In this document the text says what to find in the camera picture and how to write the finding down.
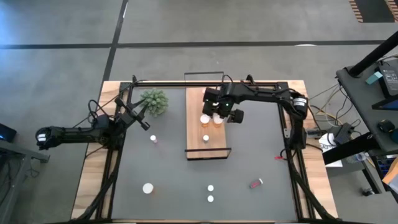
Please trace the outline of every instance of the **wooden table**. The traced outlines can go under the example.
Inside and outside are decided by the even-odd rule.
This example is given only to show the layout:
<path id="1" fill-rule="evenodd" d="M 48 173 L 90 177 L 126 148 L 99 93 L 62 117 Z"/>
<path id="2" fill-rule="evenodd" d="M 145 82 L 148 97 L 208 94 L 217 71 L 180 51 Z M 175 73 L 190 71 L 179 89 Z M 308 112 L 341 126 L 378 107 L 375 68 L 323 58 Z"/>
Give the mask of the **wooden table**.
<path id="1" fill-rule="evenodd" d="M 146 83 L 155 83 L 156 81 L 143 81 Z M 289 88 L 293 88 L 294 90 L 304 94 L 307 96 L 307 91 L 304 85 L 303 80 L 270 80 L 270 81 L 256 81 L 257 83 L 261 82 L 287 82 L 289 84 Z M 113 97 L 115 97 L 119 93 L 119 87 L 120 87 L 121 81 L 108 81 L 104 82 L 102 90 L 101 90 L 101 95 L 99 98 L 99 104 L 103 105 Z M 114 114 L 116 110 L 116 104 L 111 102 L 108 105 L 103 107 L 105 112 L 108 114 Z M 304 121 L 304 128 L 306 129 L 312 129 L 315 128 L 315 122 L 313 120 L 313 117 L 311 113 L 308 113 L 308 116 L 306 120 Z M 318 145 L 316 141 L 313 141 L 311 139 L 308 140 L 309 143 Z M 95 149 L 99 148 L 99 144 L 89 144 L 88 149 L 87 149 L 87 154 L 90 153 L 91 151 L 94 151 Z M 113 152 L 113 159 L 116 158 L 117 152 Z M 92 154 L 90 157 L 88 157 L 84 164 L 83 164 L 83 170 L 81 172 L 81 177 L 80 177 L 80 183 L 78 186 L 78 190 L 76 193 L 76 199 L 75 199 L 75 204 L 73 206 L 73 211 L 71 218 L 77 218 L 79 217 L 87 208 L 87 206 L 93 201 L 97 193 L 100 191 L 101 187 L 101 181 L 103 178 L 103 172 L 104 172 L 104 165 L 105 165 L 105 160 L 106 160 L 106 155 L 107 155 L 107 150 L 106 149 L 100 149 L 98 152 Z M 308 178 L 308 183 L 311 188 L 311 191 L 314 193 L 316 198 L 319 200 L 319 202 L 324 206 L 324 208 L 334 217 L 337 217 L 337 211 L 336 211 L 336 206 L 335 206 L 335 201 L 333 199 L 333 195 L 331 192 L 330 184 L 329 184 L 329 179 L 328 175 L 326 173 L 326 167 L 325 163 L 323 162 L 323 156 L 322 153 L 315 148 L 307 146 L 306 149 L 303 150 L 303 159 L 305 163 L 305 169 L 307 172 L 307 178 Z M 109 196 L 110 196 L 111 189 L 108 191 L 105 197 L 105 203 L 104 203 L 104 209 L 103 209 L 103 216 L 106 217 L 108 214 L 108 204 L 109 204 Z M 302 204 L 302 210 L 303 210 L 303 215 L 304 217 L 308 218 L 308 210 L 307 210 L 307 203 L 305 200 L 304 193 L 301 191 L 299 188 L 299 194 L 300 194 L 300 201 Z"/>

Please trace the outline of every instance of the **gray tabletop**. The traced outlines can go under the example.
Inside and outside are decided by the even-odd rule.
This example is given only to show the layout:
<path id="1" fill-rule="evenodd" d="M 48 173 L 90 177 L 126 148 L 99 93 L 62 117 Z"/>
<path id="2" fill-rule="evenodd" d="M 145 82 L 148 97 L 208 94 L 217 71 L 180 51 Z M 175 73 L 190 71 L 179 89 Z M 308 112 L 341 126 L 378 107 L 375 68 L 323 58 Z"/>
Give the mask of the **gray tabletop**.
<path id="1" fill-rule="evenodd" d="M 226 125 L 227 159 L 187 161 L 185 89 L 163 89 L 169 108 L 146 117 L 144 131 L 127 131 L 112 218 L 155 220 L 296 220 L 287 163 L 274 159 L 284 148 L 277 105 L 245 101 L 242 124 Z M 132 101 L 144 91 L 135 88 Z M 155 134 L 154 144 L 150 135 Z M 264 184 L 250 189 L 251 181 Z M 150 182 L 154 192 L 142 186 Z M 207 191 L 208 185 L 214 191 Z M 207 201 L 209 195 L 214 202 Z"/>
<path id="2" fill-rule="evenodd" d="M 398 62 L 396 60 L 389 61 L 388 63 L 392 66 L 398 67 Z M 380 148 L 382 149 L 381 151 L 376 150 L 369 153 L 374 155 L 397 154 L 398 144 L 392 141 L 388 134 L 383 133 L 379 128 L 377 128 L 377 124 L 383 119 L 389 119 L 392 123 L 398 126 L 398 112 L 373 110 L 372 105 L 385 100 L 385 98 L 378 82 L 373 83 L 372 85 L 368 85 L 365 82 L 365 80 L 374 73 L 375 68 L 375 65 L 369 67 L 363 72 L 363 75 L 360 78 L 351 77 L 344 69 L 337 71 L 336 74 L 348 96 L 354 103 L 355 108 L 358 110 L 359 115 L 361 115 L 364 123 L 375 136 L 377 143 L 379 143 Z"/>

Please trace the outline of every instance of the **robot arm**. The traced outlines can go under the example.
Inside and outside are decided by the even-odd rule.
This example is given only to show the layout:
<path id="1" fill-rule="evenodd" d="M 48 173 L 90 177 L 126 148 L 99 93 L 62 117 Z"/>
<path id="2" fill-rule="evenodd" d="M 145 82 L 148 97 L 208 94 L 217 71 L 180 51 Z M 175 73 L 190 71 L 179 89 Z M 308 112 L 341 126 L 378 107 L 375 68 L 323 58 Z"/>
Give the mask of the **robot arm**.
<path id="1" fill-rule="evenodd" d="M 235 103 L 240 104 L 245 100 L 280 104 L 292 122 L 289 146 L 305 148 L 307 135 L 303 121 L 307 117 L 308 99 L 293 89 L 270 90 L 250 87 L 245 83 L 225 83 L 220 90 L 206 89 L 202 112 L 208 116 L 217 113 L 221 118 L 228 117 L 227 122 L 230 123 L 242 123 L 244 112 L 238 109 L 232 110 L 232 107 Z"/>
<path id="2" fill-rule="evenodd" d="M 63 128 L 50 126 L 40 128 L 36 132 L 36 141 L 39 150 L 57 147 L 63 143 L 92 143 L 97 142 L 104 147 L 112 147 L 116 144 L 120 135 L 127 130 L 134 122 L 139 122 L 144 130 L 149 129 L 149 124 L 143 122 L 146 107 L 140 113 L 133 109 L 141 104 L 128 103 L 125 105 L 120 98 L 115 99 L 115 103 L 124 108 L 123 113 L 119 113 L 112 120 L 108 115 L 103 114 L 95 118 L 95 122 L 90 128 Z"/>

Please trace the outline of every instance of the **concrete floor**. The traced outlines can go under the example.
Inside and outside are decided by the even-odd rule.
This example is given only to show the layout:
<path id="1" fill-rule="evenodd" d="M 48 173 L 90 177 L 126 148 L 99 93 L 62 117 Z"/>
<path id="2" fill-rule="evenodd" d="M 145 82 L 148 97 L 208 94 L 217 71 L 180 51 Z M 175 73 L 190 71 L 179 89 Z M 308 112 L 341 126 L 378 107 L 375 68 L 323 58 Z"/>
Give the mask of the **concrete floor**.
<path id="1" fill-rule="evenodd" d="M 1 44 L 110 43 L 122 0 L 0 1 Z M 119 42 L 378 40 L 397 24 L 360 24 L 348 0 L 130 0 Z M 308 95 L 334 85 L 335 72 L 375 45 L 318 47 L 218 47 L 118 49 L 110 80 L 183 80 L 184 72 L 222 70 L 233 78 L 305 80 Z M 73 126 L 97 99 L 109 49 L 0 50 L 0 123 L 19 132 L 16 143 L 36 150 L 43 126 Z M 218 79 L 219 77 L 196 77 Z M 322 105 L 327 94 L 312 100 Z M 337 94 L 329 113 L 343 101 Z M 342 120 L 354 121 L 352 110 Z M 358 130 L 366 132 L 361 124 Z M 86 145 L 62 145 L 36 179 L 27 179 L 14 223 L 70 218 Z M 330 179 L 340 218 L 357 222 L 398 220 L 390 194 L 364 198 L 361 172 Z"/>

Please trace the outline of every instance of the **small potted plant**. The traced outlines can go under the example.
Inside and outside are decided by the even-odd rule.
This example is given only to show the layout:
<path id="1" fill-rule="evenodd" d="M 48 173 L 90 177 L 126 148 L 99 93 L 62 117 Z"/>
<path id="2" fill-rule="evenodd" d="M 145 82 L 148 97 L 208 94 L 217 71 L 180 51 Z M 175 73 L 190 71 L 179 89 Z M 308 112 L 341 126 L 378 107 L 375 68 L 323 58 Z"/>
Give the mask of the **small potted plant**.
<path id="1" fill-rule="evenodd" d="M 141 99 L 144 100 L 141 106 L 144 107 L 148 105 L 146 111 L 155 118 L 164 113 L 169 106 L 167 103 L 169 99 L 166 97 L 163 90 L 146 90 L 141 94 Z"/>

